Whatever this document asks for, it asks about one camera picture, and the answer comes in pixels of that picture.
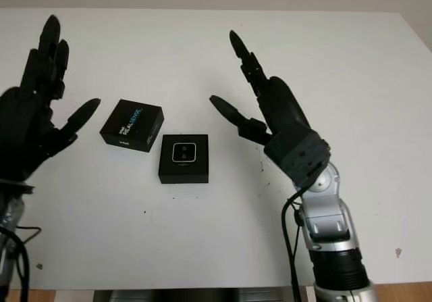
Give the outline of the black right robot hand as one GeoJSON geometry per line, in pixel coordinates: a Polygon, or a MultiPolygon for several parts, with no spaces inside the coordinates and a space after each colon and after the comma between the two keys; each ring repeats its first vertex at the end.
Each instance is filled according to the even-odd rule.
{"type": "Polygon", "coordinates": [[[233,105],[216,95],[209,100],[215,109],[238,129],[238,135],[266,145],[280,130],[292,122],[306,127],[309,123],[288,85],[276,76],[266,77],[257,57],[250,52],[235,31],[229,32],[230,43],[241,60],[241,71],[252,87],[265,120],[244,117],[233,105]]]}

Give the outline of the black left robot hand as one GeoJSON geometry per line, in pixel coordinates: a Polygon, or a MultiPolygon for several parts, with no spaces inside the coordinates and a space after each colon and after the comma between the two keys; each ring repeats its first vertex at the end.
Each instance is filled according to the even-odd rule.
{"type": "Polygon", "coordinates": [[[62,128],[51,119],[52,101],[65,91],[70,49],[61,39],[58,18],[49,16],[38,47],[31,49],[19,86],[1,96],[1,179],[24,182],[48,158],[69,147],[101,103],[94,98],[79,107],[62,128]]]}

